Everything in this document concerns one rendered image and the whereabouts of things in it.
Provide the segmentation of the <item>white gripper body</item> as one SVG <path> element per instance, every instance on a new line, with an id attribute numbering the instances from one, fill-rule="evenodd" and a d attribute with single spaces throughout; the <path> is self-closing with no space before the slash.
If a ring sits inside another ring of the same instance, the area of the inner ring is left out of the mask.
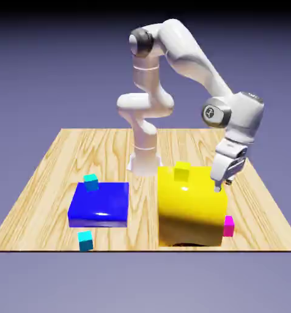
<path id="1" fill-rule="evenodd" d="M 217 152 L 210 173 L 211 179 L 214 182 L 233 181 L 234 176 L 239 173 L 245 165 L 247 150 L 247 147 L 237 149 L 238 153 L 235 157 L 226 156 L 223 153 Z"/>

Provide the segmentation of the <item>small yellow cube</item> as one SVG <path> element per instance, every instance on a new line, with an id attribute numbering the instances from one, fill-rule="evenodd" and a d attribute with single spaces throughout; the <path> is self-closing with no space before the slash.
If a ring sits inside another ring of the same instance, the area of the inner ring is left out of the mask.
<path id="1" fill-rule="evenodd" d="M 174 166 L 174 180 L 187 182 L 190 175 L 191 165 L 189 162 L 177 161 Z"/>

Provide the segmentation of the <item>small magenta cube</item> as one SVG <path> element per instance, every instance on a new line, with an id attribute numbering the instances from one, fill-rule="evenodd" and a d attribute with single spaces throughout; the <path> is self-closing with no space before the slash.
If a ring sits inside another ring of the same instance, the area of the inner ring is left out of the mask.
<path id="1" fill-rule="evenodd" d="M 225 216 L 223 237 L 232 237 L 234 235 L 235 223 L 234 219 L 230 215 Z"/>

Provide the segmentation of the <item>small cyan cube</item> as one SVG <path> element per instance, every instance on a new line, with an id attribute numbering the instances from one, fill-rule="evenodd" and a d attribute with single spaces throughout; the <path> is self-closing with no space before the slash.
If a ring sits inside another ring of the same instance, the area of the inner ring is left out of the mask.
<path id="1" fill-rule="evenodd" d="M 93 250 L 92 232 L 90 230 L 78 232 L 78 243 L 82 252 Z"/>
<path id="2" fill-rule="evenodd" d="M 84 176 L 84 186 L 87 191 L 98 190 L 98 178 L 95 174 L 87 174 Z"/>

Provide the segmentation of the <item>large yellow box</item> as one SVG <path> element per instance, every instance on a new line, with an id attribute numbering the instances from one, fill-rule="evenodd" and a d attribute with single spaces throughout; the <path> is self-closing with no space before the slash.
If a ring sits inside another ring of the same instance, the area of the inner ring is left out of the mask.
<path id="1" fill-rule="evenodd" d="M 219 246 L 223 239 L 227 195 L 216 193 L 211 167 L 191 166 L 187 182 L 174 180 L 174 166 L 158 168 L 158 242 L 160 246 Z"/>

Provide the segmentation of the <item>large blue box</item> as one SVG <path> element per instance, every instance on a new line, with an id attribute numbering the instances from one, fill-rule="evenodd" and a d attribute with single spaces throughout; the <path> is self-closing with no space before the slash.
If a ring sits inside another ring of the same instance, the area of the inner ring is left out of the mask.
<path id="1" fill-rule="evenodd" d="M 70 207 L 70 227 L 127 227 L 129 206 L 128 182 L 100 182 L 95 191 L 77 184 Z"/>

